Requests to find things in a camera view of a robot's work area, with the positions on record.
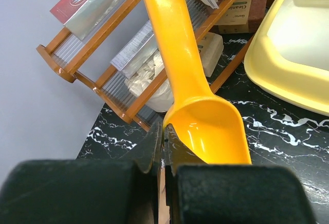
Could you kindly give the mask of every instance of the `marble surface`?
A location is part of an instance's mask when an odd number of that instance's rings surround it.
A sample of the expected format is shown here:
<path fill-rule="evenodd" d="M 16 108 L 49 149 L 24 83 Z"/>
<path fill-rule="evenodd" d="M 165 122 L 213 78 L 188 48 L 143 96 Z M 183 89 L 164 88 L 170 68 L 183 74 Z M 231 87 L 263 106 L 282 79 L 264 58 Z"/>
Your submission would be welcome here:
<path fill-rule="evenodd" d="M 224 52 L 212 83 L 249 40 L 249 34 L 225 35 Z M 252 163 L 280 165 L 301 180 L 318 223 L 329 223 L 329 117 L 284 102 L 253 84 L 243 63 L 216 93 L 240 111 Z M 105 105 L 91 129 L 78 158 L 118 158 L 132 150 L 146 135 Z"/>

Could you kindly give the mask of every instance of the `wooden rack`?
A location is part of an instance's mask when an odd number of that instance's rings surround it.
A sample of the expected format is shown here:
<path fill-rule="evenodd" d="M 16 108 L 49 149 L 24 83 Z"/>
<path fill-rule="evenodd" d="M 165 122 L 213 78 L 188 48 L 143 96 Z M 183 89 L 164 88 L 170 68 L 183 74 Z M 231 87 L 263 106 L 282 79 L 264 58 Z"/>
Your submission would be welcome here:
<path fill-rule="evenodd" d="M 122 108 L 122 105 L 120 105 L 120 102 L 116 100 L 115 97 L 104 93 L 103 90 L 104 85 L 117 73 L 117 69 L 114 66 L 111 65 L 108 69 L 106 69 L 106 71 L 95 82 L 78 71 L 82 64 L 91 56 L 93 52 L 95 52 L 95 50 L 104 42 L 110 33 L 122 22 L 122 20 L 140 1 L 141 0 L 126 0 L 111 16 L 111 18 L 105 22 L 105 24 L 95 33 L 95 35 L 80 49 L 74 58 L 65 64 L 64 67 L 61 66 L 61 60 L 56 57 L 54 52 L 71 35 L 71 32 L 66 27 L 64 27 L 46 47 L 39 45 L 37 47 L 37 51 L 50 66 L 50 68 L 63 79 L 70 83 L 73 83 L 76 79 L 78 79 L 93 90 L 97 95 L 99 95 L 122 120 L 127 123 L 131 123 L 134 120 L 145 130 L 148 130 L 150 124 L 147 124 L 145 121 L 140 119 L 137 114 L 146 104 L 148 99 L 167 79 L 165 70 L 162 70 L 161 73 L 159 73 L 153 82 L 146 88 L 146 90 L 126 108 Z M 209 17 L 195 31 L 195 38 L 197 42 L 199 42 L 212 28 L 212 26 L 225 14 L 234 1 L 235 0 L 223 0 L 219 5 L 219 9 L 209 9 Z M 268 5 L 271 5 L 272 2 L 273 0 L 268 0 Z M 235 58 L 210 86 L 214 93 L 241 63 L 250 42 L 251 40 L 242 48 L 242 50 L 235 56 Z"/>

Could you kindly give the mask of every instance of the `scoop handle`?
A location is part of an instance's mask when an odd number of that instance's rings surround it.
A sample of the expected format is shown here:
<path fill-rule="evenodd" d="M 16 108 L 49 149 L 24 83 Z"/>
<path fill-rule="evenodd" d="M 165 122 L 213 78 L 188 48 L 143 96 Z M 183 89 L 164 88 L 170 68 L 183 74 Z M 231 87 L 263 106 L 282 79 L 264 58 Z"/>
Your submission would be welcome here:
<path fill-rule="evenodd" d="M 185 0 L 144 0 L 175 104 L 212 92 L 203 72 Z"/>

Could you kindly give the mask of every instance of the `litter scoop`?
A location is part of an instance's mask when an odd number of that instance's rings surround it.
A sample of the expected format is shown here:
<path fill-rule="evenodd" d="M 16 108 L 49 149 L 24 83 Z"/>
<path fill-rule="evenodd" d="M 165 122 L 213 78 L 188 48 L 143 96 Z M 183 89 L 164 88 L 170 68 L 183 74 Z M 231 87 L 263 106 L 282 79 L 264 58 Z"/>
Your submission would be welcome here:
<path fill-rule="evenodd" d="M 251 164 L 239 111 L 210 90 L 185 0 L 144 2 L 174 95 L 164 127 L 206 163 Z"/>

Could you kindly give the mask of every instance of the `gray wall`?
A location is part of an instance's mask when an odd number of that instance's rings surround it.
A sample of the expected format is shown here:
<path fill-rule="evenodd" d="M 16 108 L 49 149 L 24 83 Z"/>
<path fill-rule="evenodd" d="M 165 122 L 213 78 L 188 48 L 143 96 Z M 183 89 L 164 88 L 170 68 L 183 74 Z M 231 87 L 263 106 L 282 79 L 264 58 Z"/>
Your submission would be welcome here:
<path fill-rule="evenodd" d="M 58 77 L 35 48 L 62 25 L 49 10 L 59 0 L 0 0 L 0 185 L 27 159 L 76 158 L 103 102 L 78 81 Z M 83 65 L 96 79 L 147 20 L 143 4 Z"/>

